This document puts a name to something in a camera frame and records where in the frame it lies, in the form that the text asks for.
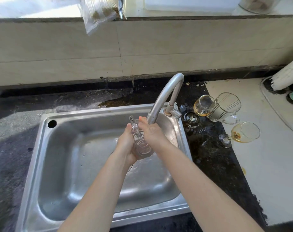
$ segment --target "mug handle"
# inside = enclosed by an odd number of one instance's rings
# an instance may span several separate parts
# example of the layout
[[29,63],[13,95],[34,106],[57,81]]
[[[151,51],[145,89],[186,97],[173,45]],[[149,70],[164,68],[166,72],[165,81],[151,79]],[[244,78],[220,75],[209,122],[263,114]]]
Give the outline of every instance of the mug handle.
[[234,119],[234,123],[230,123],[230,122],[226,121],[225,119],[223,119],[222,122],[225,123],[225,124],[228,124],[228,125],[234,125],[234,124],[240,122],[240,119],[239,119],[239,117],[237,116],[236,113],[230,115],[230,117],[232,117]]

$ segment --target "person's left arm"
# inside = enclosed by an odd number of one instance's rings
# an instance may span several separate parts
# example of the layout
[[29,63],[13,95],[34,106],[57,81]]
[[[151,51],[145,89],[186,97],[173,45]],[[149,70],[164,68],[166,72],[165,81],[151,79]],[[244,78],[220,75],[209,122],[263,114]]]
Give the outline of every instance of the person's left arm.
[[109,231],[114,209],[129,167],[137,159],[130,153],[133,146],[131,125],[119,137],[115,151],[109,156],[81,201],[63,222],[63,231]]

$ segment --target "person's right hand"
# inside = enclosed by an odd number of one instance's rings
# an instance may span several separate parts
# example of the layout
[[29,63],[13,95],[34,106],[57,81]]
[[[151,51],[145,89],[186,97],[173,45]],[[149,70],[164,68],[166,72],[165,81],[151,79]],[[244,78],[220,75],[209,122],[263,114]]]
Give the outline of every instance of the person's right hand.
[[157,154],[164,151],[168,145],[172,145],[158,124],[149,125],[145,117],[139,116],[138,127],[144,131],[144,139]]

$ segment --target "sink rim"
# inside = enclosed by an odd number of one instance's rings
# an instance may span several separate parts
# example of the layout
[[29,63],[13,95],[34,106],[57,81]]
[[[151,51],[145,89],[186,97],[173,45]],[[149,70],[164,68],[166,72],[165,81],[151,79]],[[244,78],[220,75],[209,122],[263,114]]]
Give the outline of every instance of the sink rim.
[[[167,106],[168,103],[165,103],[163,108],[161,109],[161,113],[163,109]],[[43,114],[41,117],[34,150],[32,154],[32,159],[30,162],[27,179],[24,187],[24,192],[22,196],[22,201],[20,205],[19,216],[16,225],[16,231],[27,231],[28,230],[28,221],[29,216],[32,214],[32,210],[38,210],[36,212],[37,217],[41,217],[45,222],[50,222],[49,224],[54,224],[54,228],[49,228],[47,231],[56,231],[63,221],[53,221],[47,218],[38,207],[38,191],[41,180],[41,173],[43,170],[43,163],[45,159],[45,148],[43,144],[43,140],[46,140],[49,135],[52,134],[54,129],[48,129],[45,126],[47,122],[57,118],[66,120],[86,119],[88,117],[96,117],[96,116],[110,116],[117,115],[117,113],[129,112],[130,110],[135,113],[140,112],[149,112],[152,108],[153,104],[143,104],[143,105],[130,105],[130,106],[121,106],[121,107],[111,107],[111,108],[100,108],[100,109],[90,109],[90,110],[81,110],[81,111],[71,111],[71,112],[63,112],[63,113],[50,113]],[[174,117],[167,117],[170,119],[174,127],[176,136],[181,139],[181,143],[179,144],[179,148],[182,149],[185,155],[192,161],[189,146],[187,143],[185,131],[183,128],[183,124],[181,118],[178,120]],[[152,219],[158,219],[163,217],[168,217],[177,214],[183,214],[190,212],[188,204],[186,203],[184,197],[180,193],[176,198],[166,201],[163,203],[151,205],[149,207],[137,208],[124,212],[117,212],[113,215],[113,220],[111,223],[111,228],[123,226],[127,224],[148,221]]]

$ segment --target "striped glass mug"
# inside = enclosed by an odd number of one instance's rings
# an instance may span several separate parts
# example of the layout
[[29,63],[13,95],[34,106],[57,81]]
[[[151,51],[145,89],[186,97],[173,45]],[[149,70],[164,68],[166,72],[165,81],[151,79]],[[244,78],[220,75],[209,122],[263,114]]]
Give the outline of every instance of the striped glass mug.
[[207,115],[210,121],[236,124],[240,121],[236,113],[241,109],[241,101],[232,93],[221,93],[213,102],[214,109]]

